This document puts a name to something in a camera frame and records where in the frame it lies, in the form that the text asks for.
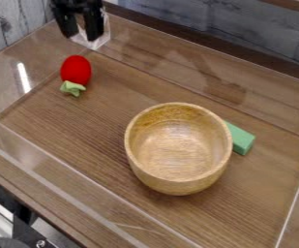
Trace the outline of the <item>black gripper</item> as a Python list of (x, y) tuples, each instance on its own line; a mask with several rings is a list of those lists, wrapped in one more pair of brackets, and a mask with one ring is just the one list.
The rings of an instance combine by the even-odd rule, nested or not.
[(56, 8), (52, 9), (55, 20), (57, 22), (63, 35), (69, 38), (77, 34), (77, 26), (75, 15), (69, 10), (84, 10), (84, 28), (87, 40), (96, 41), (104, 33), (104, 17), (100, 7), (101, 0), (51, 0)]

